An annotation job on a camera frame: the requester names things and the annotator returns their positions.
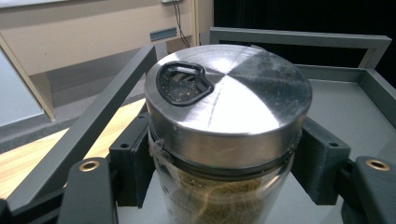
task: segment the silver lid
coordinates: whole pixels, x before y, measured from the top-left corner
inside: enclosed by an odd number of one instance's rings
[[[214,90],[189,105],[169,103],[157,75],[162,65],[177,61],[201,65]],[[148,72],[145,94],[153,131],[169,152],[231,169],[284,155],[296,144],[312,98],[309,82],[293,64],[265,50],[232,45],[168,55]]]

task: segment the white wall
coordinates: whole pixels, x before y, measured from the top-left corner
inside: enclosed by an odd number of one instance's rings
[[[0,127],[40,114],[43,110],[0,48]]]

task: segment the brushed metal lid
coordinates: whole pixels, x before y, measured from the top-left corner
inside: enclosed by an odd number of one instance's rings
[[[286,154],[312,99],[308,80],[293,64],[234,45],[168,55],[148,72],[145,94],[151,131],[169,153],[226,169],[254,167]]]

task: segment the gray metal frame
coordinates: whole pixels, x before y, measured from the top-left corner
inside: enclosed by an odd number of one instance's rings
[[[396,128],[396,90],[382,78],[375,67],[384,55],[391,39],[384,35],[345,35],[292,31],[253,30],[213,27],[210,44],[224,41],[284,44],[347,49],[367,49],[359,68],[318,65],[296,66],[309,79],[356,82],[366,92],[389,122]]]
[[[7,198],[11,211],[64,186],[70,167],[84,158],[137,81],[156,62],[157,56],[152,46],[143,47],[136,53]]]

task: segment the cable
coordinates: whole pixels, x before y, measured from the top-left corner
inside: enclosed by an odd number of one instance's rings
[[[183,41],[184,45],[187,48],[189,48],[190,47],[189,41],[187,40],[186,36],[184,36],[183,31],[181,31],[180,8],[178,7],[178,1],[173,0],[172,2],[174,4],[174,8],[175,8],[176,21],[177,21],[178,30],[180,31],[181,41]]]

